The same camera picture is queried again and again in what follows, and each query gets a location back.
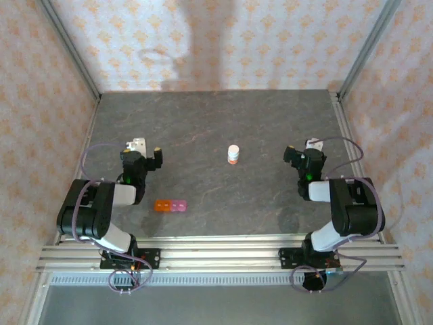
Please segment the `orange and pink pill organizer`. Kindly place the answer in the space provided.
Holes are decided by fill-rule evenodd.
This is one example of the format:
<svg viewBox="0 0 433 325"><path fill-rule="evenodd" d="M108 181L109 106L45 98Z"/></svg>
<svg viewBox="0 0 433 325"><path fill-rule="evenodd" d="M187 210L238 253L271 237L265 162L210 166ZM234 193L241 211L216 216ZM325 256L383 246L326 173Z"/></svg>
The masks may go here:
<svg viewBox="0 0 433 325"><path fill-rule="evenodd" d="M161 213L186 212L186 200L156 200L154 210Z"/></svg>

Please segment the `aluminium table side rail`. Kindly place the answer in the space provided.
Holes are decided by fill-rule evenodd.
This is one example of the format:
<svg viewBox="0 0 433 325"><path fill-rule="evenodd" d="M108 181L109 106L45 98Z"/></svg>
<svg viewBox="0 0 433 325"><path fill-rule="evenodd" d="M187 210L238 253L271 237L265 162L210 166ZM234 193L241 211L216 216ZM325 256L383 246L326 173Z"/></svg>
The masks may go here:
<svg viewBox="0 0 433 325"><path fill-rule="evenodd" d="M81 152L80 155L78 157L78 162L76 164L76 168L75 168L75 172L74 172L74 176L72 179L72 182L75 179L81 179L83 172L82 172L82 167L83 167L83 163L84 163L84 159L85 159L85 151L87 150L87 148L89 147L90 141L91 141L91 136L92 136L92 132L93 132L93 128L94 128L94 124L95 124L95 117L97 114L97 109L99 107L99 104L101 102L101 98L102 95L96 99L94 107L93 107L93 113L91 115L90 121L89 121L89 125L86 129L86 133L85 133L85 138L84 138L84 142L81 146ZM60 243L60 241L62 240L62 236L64 234L61 233L61 231L58 229L57 234L55 235L54 239L52 240L54 245L58 245Z"/></svg>
<svg viewBox="0 0 433 325"><path fill-rule="evenodd" d="M355 176L364 177L365 173L364 173L364 168L362 166L361 151L360 149L358 149L360 145L354 139L343 105L337 93L329 92L329 96L330 96L332 106L334 108L334 112L336 114L336 118L338 120L338 124L342 136L348 138L349 140L352 140L355 143L352 144L351 142L345 140L345 148L348 157L350 160L355 160L355 162L351 163L352 171L355 174Z"/></svg>

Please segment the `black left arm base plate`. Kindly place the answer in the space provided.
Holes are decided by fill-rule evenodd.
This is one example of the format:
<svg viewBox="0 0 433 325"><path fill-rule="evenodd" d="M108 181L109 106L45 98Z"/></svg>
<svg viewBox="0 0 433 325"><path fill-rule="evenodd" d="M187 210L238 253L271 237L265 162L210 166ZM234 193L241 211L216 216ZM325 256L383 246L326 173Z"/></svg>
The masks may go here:
<svg viewBox="0 0 433 325"><path fill-rule="evenodd" d="M143 259L144 261L148 262L153 269L159 269L160 253L161 250L159 248L134 248L127 254ZM148 266L144 265L140 261L121 257L107 251L100 251L100 255L100 269L127 269L133 271L149 269Z"/></svg>

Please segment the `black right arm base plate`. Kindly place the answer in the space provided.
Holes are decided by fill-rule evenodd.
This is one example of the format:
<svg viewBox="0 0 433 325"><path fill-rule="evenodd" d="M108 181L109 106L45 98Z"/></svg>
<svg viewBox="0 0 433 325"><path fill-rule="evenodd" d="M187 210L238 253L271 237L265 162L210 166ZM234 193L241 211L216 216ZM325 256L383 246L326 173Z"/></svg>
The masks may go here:
<svg viewBox="0 0 433 325"><path fill-rule="evenodd" d="M281 248L278 256L282 269L294 269L298 266L310 266L316 269L341 267L340 260L333 252L307 252L303 248Z"/></svg>

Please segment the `long aluminium mounting rail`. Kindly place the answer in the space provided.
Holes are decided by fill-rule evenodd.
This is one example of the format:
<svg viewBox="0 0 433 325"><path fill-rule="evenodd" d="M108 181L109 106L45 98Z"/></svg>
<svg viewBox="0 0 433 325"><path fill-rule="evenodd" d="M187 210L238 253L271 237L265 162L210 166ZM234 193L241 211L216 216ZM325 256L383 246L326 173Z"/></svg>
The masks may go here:
<svg viewBox="0 0 433 325"><path fill-rule="evenodd" d="M298 248L304 235L244 235L140 238L140 248L160 249L160 273L210 272L278 272L281 269L278 251ZM403 271L405 263L396 244L384 244L378 236L349 242L338 250L344 271L352 271L366 259L364 271ZM62 236L59 243L44 246L37 263L42 272L98 271L100 255L91 244L75 242Z"/></svg>

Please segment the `aluminium frame post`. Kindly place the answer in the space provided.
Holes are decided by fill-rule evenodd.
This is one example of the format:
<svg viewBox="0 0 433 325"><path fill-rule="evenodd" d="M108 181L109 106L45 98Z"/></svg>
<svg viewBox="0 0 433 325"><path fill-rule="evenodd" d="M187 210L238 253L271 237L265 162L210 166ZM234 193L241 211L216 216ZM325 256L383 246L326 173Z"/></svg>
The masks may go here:
<svg viewBox="0 0 433 325"><path fill-rule="evenodd" d="M64 46L66 53L69 55L75 68L78 70L81 78L84 80L85 85L91 95L96 99L101 99L101 92L97 88L95 81L93 80L88 68L86 67L81 55L79 54L72 37L69 35L62 19L60 18L57 10L54 8L51 0L35 0L45 14L49 23L53 27L56 35L60 39L61 44Z"/></svg>
<svg viewBox="0 0 433 325"><path fill-rule="evenodd" d="M386 0L375 24L351 66L348 75L340 87L340 90L337 92L339 102L343 102L344 98L349 94L401 2L402 0Z"/></svg>

